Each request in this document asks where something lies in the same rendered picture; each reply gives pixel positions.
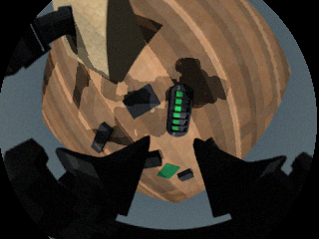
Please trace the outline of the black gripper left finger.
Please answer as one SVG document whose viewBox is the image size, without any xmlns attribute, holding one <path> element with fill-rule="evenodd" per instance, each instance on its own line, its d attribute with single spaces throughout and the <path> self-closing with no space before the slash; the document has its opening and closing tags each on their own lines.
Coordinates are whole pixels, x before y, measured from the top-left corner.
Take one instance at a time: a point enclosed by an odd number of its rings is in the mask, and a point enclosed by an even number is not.
<svg viewBox="0 0 319 239">
<path fill-rule="evenodd" d="M 64 170 L 95 184 L 121 216 L 128 216 L 149 148 L 151 136 L 145 135 L 129 146 L 99 158 L 63 147 L 56 147 L 56 154 Z"/>
</svg>

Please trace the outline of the green flat rectangular block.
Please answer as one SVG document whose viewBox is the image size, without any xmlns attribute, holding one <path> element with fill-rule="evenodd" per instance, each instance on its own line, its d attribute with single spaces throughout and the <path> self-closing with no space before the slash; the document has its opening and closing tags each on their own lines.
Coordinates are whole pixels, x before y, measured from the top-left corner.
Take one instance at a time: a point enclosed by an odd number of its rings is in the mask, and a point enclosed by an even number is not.
<svg viewBox="0 0 319 239">
<path fill-rule="evenodd" d="M 159 171 L 159 176 L 162 176 L 162 178 L 168 178 L 171 179 L 171 177 L 173 175 L 175 175 L 175 173 L 177 171 L 179 171 L 180 167 L 178 166 L 172 166 L 172 164 L 167 163 L 164 165 L 163 168 L 160 169 Z"/>
</svg>

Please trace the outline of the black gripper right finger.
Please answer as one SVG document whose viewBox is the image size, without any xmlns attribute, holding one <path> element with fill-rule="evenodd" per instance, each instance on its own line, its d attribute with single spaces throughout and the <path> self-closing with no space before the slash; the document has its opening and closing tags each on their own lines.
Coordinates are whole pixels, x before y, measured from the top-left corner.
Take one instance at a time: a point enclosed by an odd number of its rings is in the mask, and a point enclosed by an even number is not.
<svg viewBox="0 0 319 239">
<path fill-rule="evenodd" d="M 204 187 L 210 202 L 212 218 L 230 214 L 228 208 L 247 195 L 260 178 L 282 168 L 286 155 L 270 159 L 246 160 L 219 150 L 210 143 L 196 138 L 192 144 L 196 163 L 199 164 Z"/>
</svg>

